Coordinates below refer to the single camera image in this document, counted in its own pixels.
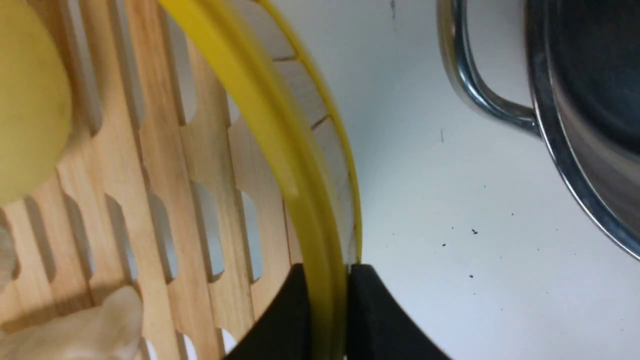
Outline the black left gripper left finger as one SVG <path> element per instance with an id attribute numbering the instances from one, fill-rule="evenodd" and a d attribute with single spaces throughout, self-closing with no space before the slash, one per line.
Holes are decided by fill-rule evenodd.
<path id="1" fill-rule="evenodd" d="M 302 264 L 291 267 L 285 282 L 250 331 L 226 360 L 310 360 L 311 308 Z"/>

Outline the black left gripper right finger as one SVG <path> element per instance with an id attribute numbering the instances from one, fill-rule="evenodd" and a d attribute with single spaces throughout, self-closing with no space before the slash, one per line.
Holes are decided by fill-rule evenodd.
<path id="1" fill-rule="evenodd" d="M 370 264 L 350 268 L 348 360 L 448 360 L 398 305 Z"/>

